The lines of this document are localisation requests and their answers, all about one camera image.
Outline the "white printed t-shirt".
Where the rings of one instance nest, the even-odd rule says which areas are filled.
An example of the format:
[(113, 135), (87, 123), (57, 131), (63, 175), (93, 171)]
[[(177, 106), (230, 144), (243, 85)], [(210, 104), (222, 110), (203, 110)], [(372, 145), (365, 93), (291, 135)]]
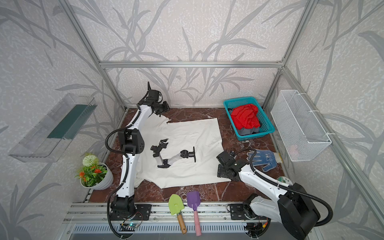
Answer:
[(228, 181), (217, 176), (217, 156), (224, 151), (218, 119), (172, 123), (152, 115), (140, 132), (145, 149), (136, 168), (136, 188), (144, 180), (161, 189)]

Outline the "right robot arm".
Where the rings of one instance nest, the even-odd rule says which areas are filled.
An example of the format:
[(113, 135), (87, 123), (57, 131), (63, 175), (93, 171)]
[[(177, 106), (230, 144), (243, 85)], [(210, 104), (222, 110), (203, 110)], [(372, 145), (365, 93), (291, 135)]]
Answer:
[(266, 217), (281, 223), (297, 240), (304, 240), (321, 218), (314, 200), (299, 184), (288, 185), (257, 170), (249, 161), (236, 160), (228, 152), (217, 156), (218, 177), (241, 181), (268, 198), (252, 194), (243, 201), (247, 219)]

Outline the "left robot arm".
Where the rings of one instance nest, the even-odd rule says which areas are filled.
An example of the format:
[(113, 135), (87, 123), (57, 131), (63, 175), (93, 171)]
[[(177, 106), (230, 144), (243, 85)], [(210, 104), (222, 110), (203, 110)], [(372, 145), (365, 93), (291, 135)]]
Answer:
[(169, 111), (169, 109), (168, 103), (163, 101), (162, 93), (149, 89), (138, 102), (137, 112), (129, 124), (110, 133), (110, 135), (118, 134), (120, 149), (111, 149), (108, 142), (105, 141), (105, 145), (110, 152), (123, 156), (120, 183), (114, 192), (115, 197), (111, 204), (111, 209), (114, 213), (130, 217), (137, 212), (134, 203), (136, 167), (140, 154), (145, 148), (141, 129), (151, 115), (160, 116)]

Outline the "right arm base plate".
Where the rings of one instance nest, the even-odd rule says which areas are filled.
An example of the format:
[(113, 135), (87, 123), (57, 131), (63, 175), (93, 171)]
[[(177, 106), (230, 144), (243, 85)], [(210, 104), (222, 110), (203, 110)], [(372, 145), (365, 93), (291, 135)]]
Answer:
[(266, 221), (267, 218), (264, 216), (247, 216), (244, 210), (243, 204), (228, 204), (227, 211), (230, 213), (231, 220), (233, 221)]

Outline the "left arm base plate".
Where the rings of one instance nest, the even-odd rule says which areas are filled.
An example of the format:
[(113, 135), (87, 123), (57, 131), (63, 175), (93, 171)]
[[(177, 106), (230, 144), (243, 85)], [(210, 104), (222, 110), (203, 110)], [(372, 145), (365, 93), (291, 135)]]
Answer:
[(110, 212), (110, 219), (112, 221), (134, 220), (134, 221), (148, 221), (151, 214), (151, 204), (137, 204), (128, 206), (127, 209), (118, 210), (112, 209)]

